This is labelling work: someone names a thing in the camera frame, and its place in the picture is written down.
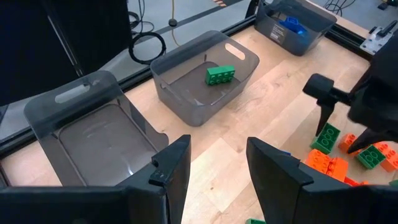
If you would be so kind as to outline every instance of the green lego brick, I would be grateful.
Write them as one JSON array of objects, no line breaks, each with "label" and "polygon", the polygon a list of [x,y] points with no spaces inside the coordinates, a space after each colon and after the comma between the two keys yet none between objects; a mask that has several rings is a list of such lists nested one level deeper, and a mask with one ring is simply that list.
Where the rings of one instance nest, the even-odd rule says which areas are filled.
[{"label": "green lego brick", "polygon": [[369,146],[359,153],[356,158],[368,169],[373,169],[386,157],[376,147]]},{"label": "green lego brick", "polygon": [[329,123],[326,123],[322,128],[321,133],[319,133],[318,136],[315,136],[310,147],[312,149],[318,149],[327,155],[333,149],[339,134],[339,129],[335,128]]},{"label": "green lego brick", "polygon": [[217,85],[232,81],[235,75],[233,65],[225,65],[214,68],[207,68],[206,83],[207,85]]},{"label": "green lego brick", "polygon": [[391,187],[398,187],[398,180],[393,180],[391,182],[389,182]]},{"label": "green lego brick", "polygon": [[245,224],[267,224],[267,223],[265,221],[249,218],[248,220],[246,220]]}]

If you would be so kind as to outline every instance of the plastic container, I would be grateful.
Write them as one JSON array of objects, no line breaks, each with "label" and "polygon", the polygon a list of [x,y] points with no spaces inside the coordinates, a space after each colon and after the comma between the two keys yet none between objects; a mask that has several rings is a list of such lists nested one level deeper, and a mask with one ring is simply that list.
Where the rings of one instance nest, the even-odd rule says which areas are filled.
[{"label": "plastic container", "polygon": [[[209,31],[154,60],[150,69],[160,100],[190,126],[200,126],[243,91],[258,63],[250,50]],[[208,86],[206,69],[222,65],[235,67],[234,78]]]},{"label": "plastic container", "polygon": [[[287,26],[296,20],[300,32]],[[336,23],[332,14],[307,1],[275,0],[271,4],[259,2],[254,27],[290,53],[301,56],[314,48]]]},{"label": "plastic container", "polygon": [[110,72],[98,71],[29,101],[25,116],[62,185],[116,185],[165,148]]}]

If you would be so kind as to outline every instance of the pile of lego bricks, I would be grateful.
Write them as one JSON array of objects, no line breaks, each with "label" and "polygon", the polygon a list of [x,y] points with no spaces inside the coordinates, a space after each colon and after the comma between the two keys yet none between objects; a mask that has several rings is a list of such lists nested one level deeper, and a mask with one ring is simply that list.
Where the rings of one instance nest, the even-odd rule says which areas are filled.
[{"label": "pile of lego bricks", "polygon": [[[337,141],[339,133],[339,129],[327,123],[323,127],[321,133],[316,136],[311,143],[310,147],[313,150],[305,161],[306,165],[351,186],[367,184],[367,182],[357,183],[346,176],[348,163],[344,159],[338,157],[330,158],[328,156]],[[355,139],[356,136],[354,134],[345,134],[341,138],[338,148],[342,152],[347,153],[348,148],[352,145]],[[379,164],[387,172],[392,172],[398,169],[398,154],[385,142],[375,143],[366,149],[358,150],[350,155],[357,158],[357,160],[367,169],[373,169]]]}]

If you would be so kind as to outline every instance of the wooden table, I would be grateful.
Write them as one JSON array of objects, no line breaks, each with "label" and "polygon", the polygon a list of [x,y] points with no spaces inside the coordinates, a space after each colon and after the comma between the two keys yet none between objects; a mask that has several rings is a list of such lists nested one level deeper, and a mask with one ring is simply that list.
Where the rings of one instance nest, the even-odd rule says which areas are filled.
[{"label": "wooden table", "polygon": [[[340,19],[339,24],[366,36],[366,30]],[[302,93],[313,73],[335,80],[348,91],[369,63],[334,42],[323,39],[303,57],[295,57],[250,27],[233,39],[260,58],[247,87],[207,123],[193,128],[182,122],[157,97],[153,80],[126,96],[170,142],[192,135],[192,168],[183,223],[244,223],[262,218],[249,176],[245,146],[256,136],[293,156],[304,159],[315,135],[320,108]],[[344,133],[359,134],[364,127],[348,121],[348,107],[337,104],[329,122]],[[331,156],[349,161],[348,177],[386,184],[394,178],[382,168],[364,169],[356,160],[335,149]],[[60,185],[40,144],[35,142],[3,159],[12,185]]]}]

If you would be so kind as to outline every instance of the gray plastic bin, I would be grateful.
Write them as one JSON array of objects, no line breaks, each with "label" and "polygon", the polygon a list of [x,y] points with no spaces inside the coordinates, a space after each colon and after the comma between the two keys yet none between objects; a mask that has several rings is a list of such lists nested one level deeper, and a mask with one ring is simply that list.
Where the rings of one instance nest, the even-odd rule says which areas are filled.
[{"label": "gray plastic bin", "polygon": [[[160,100],[190,126],[200,126],[243,91],[258,63],[250,50],[209,31],[154,60],[150,69]],[[208,86],[206,69],[222,65],[234,65],[233,80]]]},{"label": "gray plastic bin", "polygon": [[[296,18],[306,30],[298,34],[280,22],[287,17]],[[272,4],[259,2],[254,27],[290,53],[301,56],[314,48],[336,23],[332,14],[301,0],[274,0]]]},{"label": "gray plastic bin", "polygon": [[114,186],[169,144],[98,71],[29,101],[25,116],[62,185]]}]

